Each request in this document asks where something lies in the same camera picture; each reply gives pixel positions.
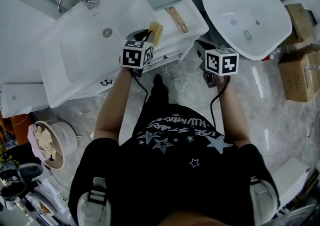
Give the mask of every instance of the tile floor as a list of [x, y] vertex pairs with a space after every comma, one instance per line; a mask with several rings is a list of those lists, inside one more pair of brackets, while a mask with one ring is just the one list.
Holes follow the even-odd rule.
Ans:
[[[154, 76], [161, 74], [171, 103], [188, 106], [212, 120], [209, 105], [217, 92], [215, 88], [208, 89], [200, 63], [201, 59], [192, 49], [182, 62], [175, 61], [145, 73], [140, 81], [150, 91]], [[276, 171], [290, 156], [314, 168], [320, 159], [320, 96], [316, 95], [308, 103], [286, 101], [277, 59], [265, 62], [242, 59], [238, 72], [231, 81], [246, 113], [251, 141], [260, 150], [270, 172]], [[92, 140], [95, 122], [107, 95], [67, 101], [58, 108], [34, 114], [36, 119], [66, 121], [82, 136], [77, 150], [66, 157], [65, 167], [54, 172], [67, 188]], [[120, 133], [121, 144], [132, 134], [144, 97], [144, 91], [133, 82]], [[213, 105], [213, 111], [217, 129], [223, 133], [219, 102]]]

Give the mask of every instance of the drain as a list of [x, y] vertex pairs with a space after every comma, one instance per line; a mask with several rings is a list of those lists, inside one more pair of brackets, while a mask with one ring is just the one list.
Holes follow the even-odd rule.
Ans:
[[105, 38], [108, 38], [112, 35], [112, 29], [111, 28], [106, 28], [105, 30], [102, 31], [102, 35]]
[[235, 19], [231, 19], [230, 20], [230, 24], [231, 25], [236, 25], [236, 24], [238, 24], [238, 21], [236, 21]]
[[251, 34], [250, 34], [250, 32], [248, 30], [243, 30], [243, 32], [244, 32], [245, 38], [247, 40], [251, 40], [252, 39]]

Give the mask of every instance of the star print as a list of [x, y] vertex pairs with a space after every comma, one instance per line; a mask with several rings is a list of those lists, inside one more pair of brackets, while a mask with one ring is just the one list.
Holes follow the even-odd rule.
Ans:
[[209, 141], [210, 144], [208, 144], [208, 147], [215, 147], [215, 149], [220, 153], [224, 153], [224, 148], [225, 147], [230, 147], [233, 144], [227, 144], [224, 142], [225, 137], [224, 136], [219, 136], [218, 138], [213, 138], [211, 136], [205, 136]]
[[168, 138], [165, 138], [163, 140], [155, 139], [155, 141], [156, 145], [153, 147], [153, 149], [159, 148], [163, 154], [165, 154], [167, 147], [173, 146], [173, 144], [168, 142]]
[[199, 159], [197, 160], [192, 159], [192, 161], [189, 164], [192, 165], [193, 168], [195, 168], [196, 166], [200, 166]]
[[193, 136], [188, 136], [188, 137], [186, 138], [186, 140], [188, 140], [189, 143], [191, 143], [192, 141], [194, 141], [194, 137], [193, 137]]
[[156, 135], [155, 133], [150, 133], [146, 131], [143, 136], [139, 136], [138, 138], [145, 138], [146, 144], [148, 144], [153, 137], [160, 137], [160, 136]]

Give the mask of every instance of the white washbasin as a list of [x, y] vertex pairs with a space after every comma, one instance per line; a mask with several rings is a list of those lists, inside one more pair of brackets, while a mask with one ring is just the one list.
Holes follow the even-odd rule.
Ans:
[[[102, 78], [115, 79], [120, 70], [119, 53], [126, 37], [148, 29], [152, 21], [161, 23], [162, 37], [153, 51], [160, 51], [189, 41], [208, 31], [208, 26], [191, 0], [176, 5], [189, 32], [181, 32], [165, 9], [155, 12], [147, 0], [100, 0], [89, 10], [79, 2], [49, 27], [37, 41], [41, 55], [41, 74], [51, 108]], [[112, 30], [104, 37], [106, 28]]]
[[261, 60], [292, 31], [280, 0], [202, 0], [221, 36], [242, 56]]

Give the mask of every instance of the sponge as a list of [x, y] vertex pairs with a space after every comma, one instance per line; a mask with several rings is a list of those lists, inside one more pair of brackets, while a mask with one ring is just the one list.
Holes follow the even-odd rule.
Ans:
[[164, 26], [159, 24], [156, 21], [152, 21], [149, 25], [149, 31], [154, 32], [154, 40], [153, 40], [153, 47], [157, 47], [159, 42], [160, 42], [160, 38], [162, 36], [162, 32], [164, 30]]

